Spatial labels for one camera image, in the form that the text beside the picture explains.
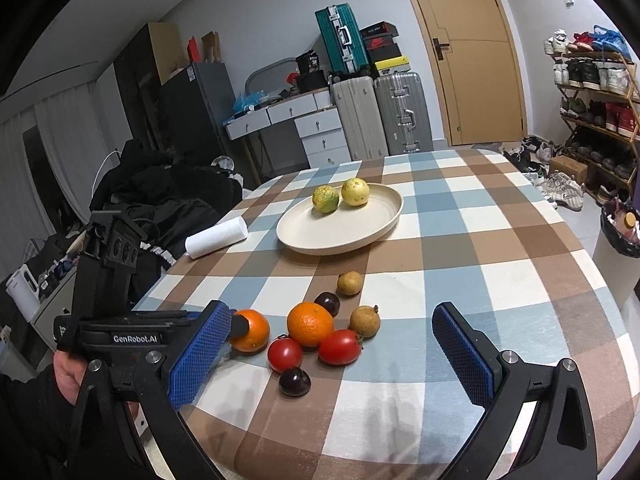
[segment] paper roll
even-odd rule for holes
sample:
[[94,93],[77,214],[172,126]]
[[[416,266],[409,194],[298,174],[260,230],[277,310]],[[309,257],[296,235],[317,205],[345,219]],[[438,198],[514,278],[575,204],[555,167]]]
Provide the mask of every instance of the paper roll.
[[223,247],[245,240],[248,235],[246,222],[241,216],[214,225],[188,237],[184,243],[187,254],[199,258]]

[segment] tangerine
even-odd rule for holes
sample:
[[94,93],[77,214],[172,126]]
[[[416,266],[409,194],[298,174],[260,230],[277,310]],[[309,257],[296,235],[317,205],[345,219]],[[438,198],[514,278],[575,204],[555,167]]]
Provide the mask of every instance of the tangerine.
[[318,346],[334,331],[334,318],[317,303],[303,301],[287,316],[289,336],[302,346]]
[[271,329],[267,319],[257,310],[238,310],[236,316],[243,316],[249,322],[249,332],[229,340],[231,346],[241,352],[257,352],[269,342]]

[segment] black trash bag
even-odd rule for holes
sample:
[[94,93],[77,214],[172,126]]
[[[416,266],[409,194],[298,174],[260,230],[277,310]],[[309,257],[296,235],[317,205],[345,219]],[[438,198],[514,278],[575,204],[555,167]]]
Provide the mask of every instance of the black trash bag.
[[600,212],[600,228],[605,237],[618,254],[628,256],[629,258],[640,258],[640,244],[632,242],[628,238],[623,237],[620,231],[607,218],[611,215],[616,217],[616,212],[622,210],[625,213],[633,213],[636,218],[640,218],[640,211],[632,205],[626,205],[620,200],[609,200],[602,206]]

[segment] white cable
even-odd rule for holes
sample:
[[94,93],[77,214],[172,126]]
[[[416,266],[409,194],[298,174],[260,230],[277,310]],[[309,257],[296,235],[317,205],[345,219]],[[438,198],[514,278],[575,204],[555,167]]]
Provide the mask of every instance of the white cable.
[[102,164],[100,165],[100,168],[98,169],[98,173],[95,174],[95,178],[94,178],[94,184],[91,186],[91,196],[94,196],[95,193],[95,183],[98,182],[98,176],[100,175],[100,172],[102,171],[102,167],[104,166],[104,163],[107,162],[108,158],[113,155],[114,153],[117,153],[118,155],[122,155],[122,153],[120,153],[118,150],[113,150],[109,155],[107,155]]

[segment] black jacket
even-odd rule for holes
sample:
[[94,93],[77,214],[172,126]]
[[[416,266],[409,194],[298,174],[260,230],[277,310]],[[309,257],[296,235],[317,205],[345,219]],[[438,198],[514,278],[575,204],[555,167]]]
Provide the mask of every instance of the black jacket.
[[27,383],[0,374],[0,476],[64,478],[72,411],[58,390],[53,365]]

